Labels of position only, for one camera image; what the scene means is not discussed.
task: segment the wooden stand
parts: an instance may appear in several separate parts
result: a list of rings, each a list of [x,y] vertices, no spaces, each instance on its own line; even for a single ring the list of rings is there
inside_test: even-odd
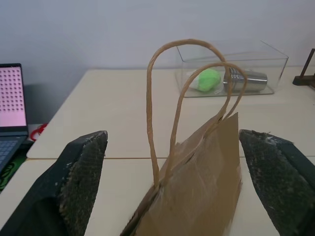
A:
[[[307,67],[310,64],[310,61],[312,59],[314,52],[315,52],[315,48],[313,48],[311,50],[311,53],[309,54],[309,57],[307,58],[307,61],[306,61],[305,65],[303,67],[303,70],[301,72],[301,75],[294,77],[294,80],[293,80],[294,85],[297,85],[297,86],[307,85],[307,86],[311,86],[312,88],[315,89],[315,74],[314,75],[306,75],[306,76],[304,75]]]

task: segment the clear plastic box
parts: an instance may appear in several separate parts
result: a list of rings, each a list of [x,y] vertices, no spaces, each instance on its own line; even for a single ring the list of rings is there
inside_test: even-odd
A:
[[[249,78],[245,95],[275,93],[288,56],[258,40],[222,40],[210,43],[224,55],[227,62],[245,70]],[[177,47],[177,50],[177,60],[181,66],[176,69],[175,77],[180,91],[195,70],[209,63],[220,61],[212,51],[201,46],[183,45]],[[219,72],[220,83],[207,91],[200,91],[195,86],[194,88],[191,86],[185,97],[226,96],[227,78],[224,76],[224,67],[211,69]],[[238,95],[243,86],[243,77],[237,71],[231,70],[230,72],[233,95]]]

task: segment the bag handle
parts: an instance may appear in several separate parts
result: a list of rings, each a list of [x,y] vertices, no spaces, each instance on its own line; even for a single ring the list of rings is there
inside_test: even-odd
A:
[[[241,68],[239,68],[238,66],[226,62],[224,56],[213,45],[211,45],[210,43],[207,43],[205,41],[201,41],[201,40],[197,40],[197,39],[184,39],[184,40],[173,41],[173,42],[170,42],[170,43],[163,45],[154,53],[154,55],[152,56],[152,58],[149,62],[148,68],[147,68],[147,96],[146,96],[146,99],[147,99],[147,134],[148,134],[148,140],[149,140],[149,145],[150,145],[151,161],[152,161],[152,168],[153,168],[153,180],[154,180],[154,186],[156,189],[159,188],[159,167],[158,167],[158,160],[157,160],[157,155],[156,155],[156,151],[155,151],[155,147],[154,147],[153,127],[152,127],[152,68],[153,68],[153,65],[154,65],[156,59],[158,58],[158,56],[162,52],[166,51],[167,49],[181,46],[181,45],[186,45],[186,44],[199,45],[199,46],[202,46],[202,47],[209,49],[210,51],[212,51],[214,54],[216,54],[218,56],[218,58],[220,59],[221,62],[211,63],[211,64],[208,64],[208,65],[205,65],[205,66],[199,68],[198,70],[193,72],[193,74],[188,78],[188,80],[186,81],[186,83],[183,86],[181,94],[178,98],[178,103],[177,103],[177,108],[176,108],[176,113],[175,113],[175,118],[174,118],[174,124],[173,124],[171,138],[170,138],[169,160],[168,160],[168,164],[167,164],[166,172],[165,172],[165,181],[168,181],[168,179],[171,176],[171,167],[173,164],[175,144],[176,144],[176,133],[177,133],[178,122],[179,122],[179,117],[180,117],[181,108],[182,108],[182,102],[183,102],[184,95],[185,95],[186,91],[188,90],[189,85],[192,83],[192,81],[202,71],[204,71],[208,68],[211,68],[211,67],[224,66],[225,67],[225,73],[228,75],[228,93],[227,93],[226,101],[225,101],[224,105],[222,106],[222,108],[219,110],[219,112],[215,115],[215,120],[212,123],[212,125],[210,125],[207,128],[207,131],[210,131],[210,132],[211,132],[211,128],[213,128],[214,125],[227,119],[233,113],[233,111],[235,110],[236,106],[238,105],[239,101],[241,100],[241,98],[245,92],[245,88],[246,88],[246,84],[247,84],[247,75],[245,74],[245,72]],[[225,117],[223,117],[225,112],[226,112],[227,105],[231,99],[231,95],[232,95],[232,81],[231,81],[231,75],[230,75],[229,68],[234,68],[241,73],[241,75],[244,77],[244,85],[243,85],[242,90],[240,91],[240,94],[238,95],[238,98],[237,98],[234,106],[227,113],[227,115]]]

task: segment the laptop screen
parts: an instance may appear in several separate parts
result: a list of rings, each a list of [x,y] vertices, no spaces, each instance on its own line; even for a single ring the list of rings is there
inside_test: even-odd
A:
[[[22,71],[0,67],[0,127],[26,126]]]

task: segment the paper bag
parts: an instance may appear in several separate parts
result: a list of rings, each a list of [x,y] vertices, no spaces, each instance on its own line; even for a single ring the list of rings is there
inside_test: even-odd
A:
[[[195,44],[213,51],[221,62],[196,70],[180,94],[170,139],[170,154],[159,171],[152,130],[152,68],[165,50],[184,44]],[[190,83],[203,70],[224,66],[229,78],[225,104],[181,144],[176,132],[184,94]],[[245,84],[230,112],[223,117],[230,101],[232,86],[229,68],[238,70]],[[147,70],[147,132],[151,150],[154,185],[148,191],[122,236],[222,236],[233,219],[241,189],[238,145],[238,116],[229,117],[239,103],[247,82],[246,74],[225,62],[223,55],[211,44],[187,39],[168,43],[152,57]]]

